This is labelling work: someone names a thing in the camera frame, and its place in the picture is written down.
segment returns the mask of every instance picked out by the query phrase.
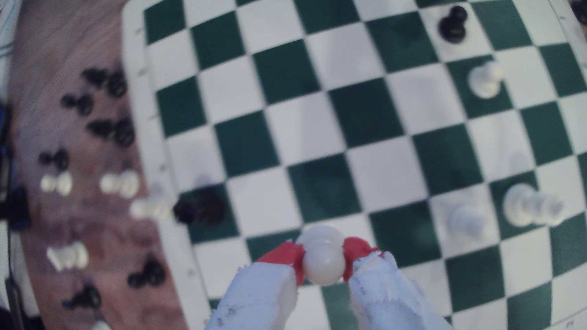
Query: white chess piece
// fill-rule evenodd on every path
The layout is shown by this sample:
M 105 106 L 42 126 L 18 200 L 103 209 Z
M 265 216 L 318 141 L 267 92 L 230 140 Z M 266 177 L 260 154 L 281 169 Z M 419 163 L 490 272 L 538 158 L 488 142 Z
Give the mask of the white chess piece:
M 296 241 L 302 244 L 303 271 L 307 278 L 318 285 L 336 283 L 345 271 L 342 244 L 345 236 L 333 227 L 317 225 L 304 231 Z
M 516 184 L 505 194 L 505 218 L 514 226 L 530 224 L 558 226 L 564 218 L 564 202 L 555 195 L 536 191 L 524 183 Z
M 471 205 L 463 204 L 448 217 L 448 227 L 473 238 L 483 238 L 487 233 L 487 219 Z
M 140 188 L 139 174 L 133 170 L 126 170 L 120 175 L 106 173 L 100 179 L 100 190 L 105 194 L 119 194 L 130 199 L 136 196 Z
M 493 61 L 477 66 L 469 72 L 468 82 L 471 91 L 482 99 L 496 97 L 505 78 L 504 70 Z
M 61 248 L 49 247 L 47 258 L 59 272 L 74 268 L 84 269 L 89 261 L 87 248 L 81 241 L 75 241 Z
M 52 193 L 57 191 L 61 196 L 67 196 L 73 188 L 73 177 L 69 172 L 63 172 L 57 177 L 46 174 L 41 179 L 41 191 Z

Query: black pieces on table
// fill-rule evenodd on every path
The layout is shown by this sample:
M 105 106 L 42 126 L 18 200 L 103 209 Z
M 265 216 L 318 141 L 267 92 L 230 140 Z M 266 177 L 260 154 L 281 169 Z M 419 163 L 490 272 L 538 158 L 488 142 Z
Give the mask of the black pieces on table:
M 93 285 L 86 285 L 81 292 L 78 292 L 69 301 L 63 301 L 62 306 L 67 309 L 92 308 L 98 309 L 102 304 L 100 293 Z
M 438 24 L 438 31 L 442 38 L 450 43 L 461 43 L 465 38 L 465 21 L 468 14 L 465 8 L 454 6 L 450 9 L 450 14 L 441 19 Z

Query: white square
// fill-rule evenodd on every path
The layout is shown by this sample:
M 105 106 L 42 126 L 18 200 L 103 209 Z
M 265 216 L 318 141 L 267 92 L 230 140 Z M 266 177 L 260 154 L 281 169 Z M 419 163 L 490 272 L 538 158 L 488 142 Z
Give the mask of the white square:
M 587 264 L 552 280 L 552 323 L 587 306 Z
M 238 268 L 251 264 L 243 238 L 196 244 L 194 252 L 210 299 L 222 298 Z
M 174 177 L 181 192 L 223 182 L 226 179 L 216 135 L 200 127 L 166 140 Z
M 231 178 L 228 195 L 246 237 L 298 229 L 301 216 L 283 168 Z
M 501 180 L 535 167 L 532 146 L 516 110 L 471 120 L 467 129 L 485 181 Z
M 234 0 L 183 0 L 185 21 L 190 28 L 212 18 L 233 11 Z
M 418 134 L 465 121 L 463 105 L 444 64 L 392 73 L 387 82 L 408 133 Z
M 346 217 L 312 222 L 312 224 L 305 225 L 303 230 L 306 231 L 316 225 L 329 225 L 340 230 L 345 237 L 359 237 L 367 241 L 372 247 L 377 246 L 371 222 L 366 214 L 353 214 Z
M 542 227 L 500 243 L 505 295 L 511 297 L 552 279 L 550 234 Z
M 536 177 L 541 191 L 555 194 L 565 203 L 565 219 L 585 211 L 585 190 L 575 156 L 537 168 Z
M 368 212 L 412 203 L 428 196 L 409 137 L 351 149 L 347 158 L 361 204 Z
M 283 45 L 303 38 L 293 0 L 258 0 L 237 9 L 247 53 Z
M 467 34 L 461 43 L 450 43 L 442 38 L 438 32 L 438 23 L 450 13 L 455 4 L 433 6 L 420 10 L 420 16 L 430 36 L 430 40 L 436 49 L 440 60 L 452 62 L 465 58 L 472 58 L 491 53 L 491 46 L 487 36 L 477 19 L 475 11 L 470 4 L 460 2 L 458 5 L 465 8 L 468 18 L 465 21 Z
M 537 46 L 566 42 L 565 33 L 549 1 L 514 0 L 532 44 Z
M 556 99 L 556 93 L 542 56 L 533 46 L 501 50 L 495 54 L 505 72 L 505 85 L 517 108 Z
M 195 50 L 188 30 L 159 40 L 148 49 L 157 90 L 193 77 L 198 72 Z
M 345 150 L 345 141 L 330 100 L 315 93 L 278 103 L 265 111 L 279 158 L 286 165 Z
M 206 115 L 213 123 L 257 111 L 265 104 L 249 57 L 204 70 L 198 81 Z
M 330 330 L 322 292 L 317 285 L 298 288 L 298 303 L 285 324 L 285 330 Z
M 571 140 L 575 154 L 587 151 L 587 93 L 564 97 L 558 100 L 562 118 L 565 121 L 566 132 Z
M 453 312 L 448 276 L 443 260 L 402 268 L 402 271 L 420 285 L 428 301 L 439 315 L 448 316 Z
M 354 0 L 362 21 L 418 10 L 414 0 Z
M 325 89 L 364 82 L 385 73 L 362 23 L 313 34 L 306 38 L 306 45 Z
M 466 309 L 453 314 L 454 330 L 504 330 L 508 328 L 505 299 Z
M 451 191 L 430 199 L 430 211 L 440 251 L 443 258 L 451 258 L 477 251 L 500 241 L 500 232 L 495 216 L 495 209 L 489 188 L 478 184 L 469 188 Z M 452 231 L 448 226 L 451 213 L 459 206 L 469 205 L 484 215 L 487 225 L 481 238 L 469 237 L 460 232 Z

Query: captured chess piece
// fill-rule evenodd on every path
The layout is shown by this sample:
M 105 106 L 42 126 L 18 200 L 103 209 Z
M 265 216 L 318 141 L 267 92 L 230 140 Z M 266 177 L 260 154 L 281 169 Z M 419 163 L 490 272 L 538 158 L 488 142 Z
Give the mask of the captured chess piece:
M 336 283 L 345 272 L 342 245 L 345 236 L 337 229 L 317 225 L 304 231 L 296 243 L 302 244 L 303 272 L 310 282 L 327 286 Z
M 46 174 L 41 178 L 40 187 L 44 193 L 57 191 L 61 196 L 68 196 L 73 188 L 73 177 L 69 172 L 63 172 L 56 177 Z
M 502 67 L 493 61 L 477 66 L 469 72 L 468 82 L 471 91 L 482 99 L 496 97 L 505 78 Z
M 100 180 L 100 190 L 105 194 L 119 194 L 130 199 L 140 188 L 140 177 L 136 171 L 126 170 L 120 174 L 107 173 Z
M 440 20 L 438 31 L 442 38 L 450 43 L 461 43 L 467 34 L 465 21 L 468 14 L 465 8 L 454 6 L 447 17 Z
M 78 292 L 69 301 L 63 301 L 61 306 L 67 309 L 91 308 L 98 309 L 102 304 L 100 293 L 93 285 L 85 285 L 81 292 Z
M 87 248 L 81 241 L 60 248 L 49 247 L 47 258 L 58 272 L 74 268 L 84 269 L 89 261 Z
M 448 227 L 451 231 L 479 239 L 486 235 L 487 219 L 473 206 L 464 204 L 456 207 L 450 214 Z
M 564 202 L 555 195 L 536 191 L 525 183 L 516 184 L 505 194 L 505 218 L 516 227 L 530 224 L 558 226 L 564 221 Z

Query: white ball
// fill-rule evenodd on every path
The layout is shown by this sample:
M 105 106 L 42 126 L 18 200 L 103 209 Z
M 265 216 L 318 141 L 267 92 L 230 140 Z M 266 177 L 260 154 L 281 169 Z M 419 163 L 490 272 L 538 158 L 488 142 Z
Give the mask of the white ball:
M 307 278 L 321 286 L 336 283 L 345 272 L 345 256 L 340 246 L 313 244 L 303 256 L 303 272 Z

